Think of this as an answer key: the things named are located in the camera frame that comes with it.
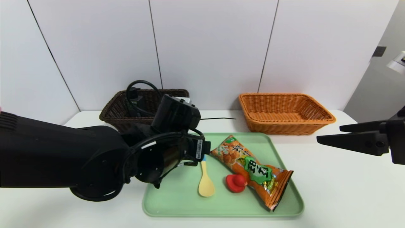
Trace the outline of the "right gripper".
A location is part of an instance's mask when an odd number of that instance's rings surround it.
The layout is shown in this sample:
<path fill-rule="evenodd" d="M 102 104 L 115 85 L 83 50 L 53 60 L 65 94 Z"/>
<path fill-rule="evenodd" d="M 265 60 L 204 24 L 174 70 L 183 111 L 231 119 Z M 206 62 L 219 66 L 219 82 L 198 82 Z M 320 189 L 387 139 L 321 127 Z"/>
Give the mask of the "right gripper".
<path fill-rule="evenodd" d="M 378 132 L 381 124 L 383 126 L 386 124 L 386 134 Z M 343 125 L 340 126 L 340 131 L 348 133 L 317 136 L 317 142 L 373 156 L 388 154 L 390 148 L 392 162 L 405 164 L 405 107 L 402 107 L 388 121 Z"/>

